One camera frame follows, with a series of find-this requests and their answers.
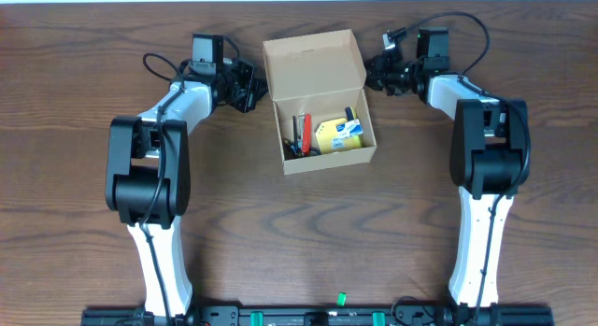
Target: yellow object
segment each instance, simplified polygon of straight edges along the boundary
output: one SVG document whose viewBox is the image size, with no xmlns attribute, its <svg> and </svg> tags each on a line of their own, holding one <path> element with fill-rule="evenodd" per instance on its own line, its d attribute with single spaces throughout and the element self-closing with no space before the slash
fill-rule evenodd
<svg viewBox="0 0 598 326">
<path fill-rule="evenodd" d="M 360 149 L 362 147 L 362 140 L 358 135 L 345 139 L 337 138 L 338 131 L 336 130 L 336 125 L 344 124 L 346 122 L 347 119 L 343 117 L 336 120 L 324 121 L 318 126 L 318 129 L 316 130 L 316 140 L 318 140 L 321 154 Z"/>
</svg>

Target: white label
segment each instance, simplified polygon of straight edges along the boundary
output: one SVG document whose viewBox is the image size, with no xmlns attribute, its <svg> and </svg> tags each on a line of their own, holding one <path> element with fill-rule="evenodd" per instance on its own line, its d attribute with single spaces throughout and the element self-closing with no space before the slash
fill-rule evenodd
<svg viewBox="0 0 598 326">
<path fill-rule="evenodd" d="M 345 144 L 343 143 L 343 139 L 333 138 L 333 149 L 342 149 L 343 147 L 345 147 Z"/>
</svg>

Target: cardboard box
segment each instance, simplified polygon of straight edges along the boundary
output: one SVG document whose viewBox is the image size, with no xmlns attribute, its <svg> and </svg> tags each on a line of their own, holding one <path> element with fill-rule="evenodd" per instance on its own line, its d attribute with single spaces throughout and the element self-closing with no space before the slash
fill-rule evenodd
<svg viewBox="0 0 598 326">
<path fill-rule="evenodd" d="M 370 162 L 377 144 L 363 92 L 362 55 L 350 30 L 264 41 L 263 60 L 285 175 Z M 318 125 L 346 117 L 347 106 L 353 106 L 362 124 L 363 148 L 300 159 L 285 157 L 282 138 L 293 140 L 292 116 L 311 115 L 311 146 L 317 148 Z"/>
</svg>

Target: dark background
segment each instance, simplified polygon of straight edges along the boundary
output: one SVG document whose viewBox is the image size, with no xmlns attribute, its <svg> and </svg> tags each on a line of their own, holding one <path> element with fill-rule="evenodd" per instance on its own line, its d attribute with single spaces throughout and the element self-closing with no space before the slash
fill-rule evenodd
<svg viewBox="0 0 598 326">
<path fill-rule="evenodd" d="M 490 28 L 477 85 L 528 103 L 532 173 L 506 221 L 500 301 L 544 302 L 562 325 L 598 319 L 598 2 L 426 1 L 0 7 L 0 323 L 78 324 L 87 305 L 140 305 L 135 244 L 107 209 L 107 135 L 165 94 L 148 51 L 180 61 L 191 34 L 229 35 L 263 66 L 262 41 L 350 28 L 367 59 L 380 36 L 446 10 Z M 481 51 L 446 18 L 453 68 Z M 405 43 L 415 56 L 416 38 Z M 244 305 L 388 305 L 435 299 L 456 258 L 460 204 L 451 121 L 417 97 L 366 89 L 369 164 L 284 177 L 269 96 L 226 106 L 190 138 L 187 269 L 204 297 Z"/>
</svg>

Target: red object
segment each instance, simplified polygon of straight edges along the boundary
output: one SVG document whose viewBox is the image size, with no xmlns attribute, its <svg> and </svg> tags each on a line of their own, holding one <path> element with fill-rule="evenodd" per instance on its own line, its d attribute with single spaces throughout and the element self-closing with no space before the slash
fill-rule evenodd
<svg viewBox="0 0 598 326">
<path fill-rule="evenodd" d="M 309 155 L 309 148 L 311 147 L 311 115 L 306 114 L 306 120 L 303 123 L 303 139 L 301 151 L 305 156 Z"/>
</svg>

